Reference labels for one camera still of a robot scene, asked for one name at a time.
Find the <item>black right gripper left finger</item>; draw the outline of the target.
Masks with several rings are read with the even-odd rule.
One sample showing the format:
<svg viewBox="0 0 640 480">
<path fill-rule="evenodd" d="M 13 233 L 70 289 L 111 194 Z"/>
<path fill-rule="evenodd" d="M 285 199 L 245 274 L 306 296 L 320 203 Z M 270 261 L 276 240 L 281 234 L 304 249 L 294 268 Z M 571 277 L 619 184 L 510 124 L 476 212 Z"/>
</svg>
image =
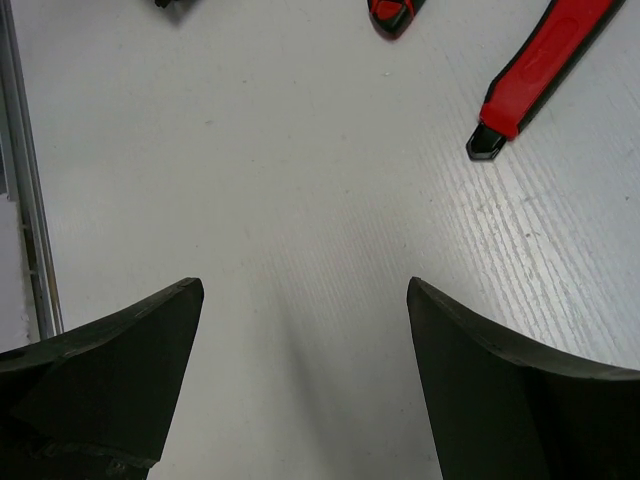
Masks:
<svg viewBox="0 0 640 480">
<path fill-rule="evenodd" d="M 160 461 L 204 302 L 185 278 L 1 355 L 4 479 L 145 479 Z"/>
</svg>

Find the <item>red folding knife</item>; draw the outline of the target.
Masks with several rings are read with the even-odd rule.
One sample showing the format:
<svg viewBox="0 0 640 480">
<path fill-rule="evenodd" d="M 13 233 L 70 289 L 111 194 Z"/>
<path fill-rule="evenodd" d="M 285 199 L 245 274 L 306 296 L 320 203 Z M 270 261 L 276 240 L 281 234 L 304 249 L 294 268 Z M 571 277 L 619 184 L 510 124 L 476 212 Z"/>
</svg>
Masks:
<svg viewBox="0 0 640 480">
<path fill-rule="evenodd" d="M 490 83 L 466 143 L 472 161 L 492 161 L 537 115 L 623 3 L 557 0 Z"/>
</svg>

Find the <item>red black utility knife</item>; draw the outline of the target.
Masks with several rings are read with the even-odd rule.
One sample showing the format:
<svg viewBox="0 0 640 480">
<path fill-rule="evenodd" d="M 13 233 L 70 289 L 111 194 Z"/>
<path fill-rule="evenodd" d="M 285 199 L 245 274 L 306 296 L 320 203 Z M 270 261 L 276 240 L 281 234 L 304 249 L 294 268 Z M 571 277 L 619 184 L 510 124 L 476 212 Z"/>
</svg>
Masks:
<svg viewBox="0 0 640 480">
<path fill-rule="evenodd" d="M 395 40 L 412 23 L 425 0 L 368 0 L 369 18 L 385 39 Z"/>
</svg>

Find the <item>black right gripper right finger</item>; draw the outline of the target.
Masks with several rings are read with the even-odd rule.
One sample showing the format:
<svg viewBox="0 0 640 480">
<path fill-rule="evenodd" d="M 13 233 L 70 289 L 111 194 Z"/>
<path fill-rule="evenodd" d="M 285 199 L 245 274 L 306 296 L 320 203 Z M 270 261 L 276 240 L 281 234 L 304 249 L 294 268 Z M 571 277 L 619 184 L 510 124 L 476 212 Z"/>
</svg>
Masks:
<svg viewBox="0 0 640 480">
<path fill-rule="evenodd" d="M 468 309 L 419 278 L 412 340 L 446 479 L 635 479 L 639 374 Z"/>
</svg>

